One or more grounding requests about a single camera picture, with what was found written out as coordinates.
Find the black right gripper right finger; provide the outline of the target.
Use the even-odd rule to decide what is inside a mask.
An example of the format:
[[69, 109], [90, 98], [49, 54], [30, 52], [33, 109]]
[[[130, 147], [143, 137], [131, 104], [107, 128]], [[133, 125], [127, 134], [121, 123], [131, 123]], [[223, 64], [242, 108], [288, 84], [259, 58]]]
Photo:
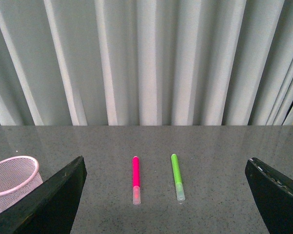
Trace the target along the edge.
[[293, 180], [255, 157], [245, 175], [269, 233], [293, 234]]

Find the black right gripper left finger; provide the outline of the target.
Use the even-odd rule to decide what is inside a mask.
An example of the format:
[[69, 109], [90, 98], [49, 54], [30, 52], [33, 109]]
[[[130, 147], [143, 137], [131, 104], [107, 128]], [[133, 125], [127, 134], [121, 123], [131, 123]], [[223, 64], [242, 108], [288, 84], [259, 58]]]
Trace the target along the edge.
[[79, 156], [0, 213], [0, 234], [68, 234], [76, 217], [87, 171]]

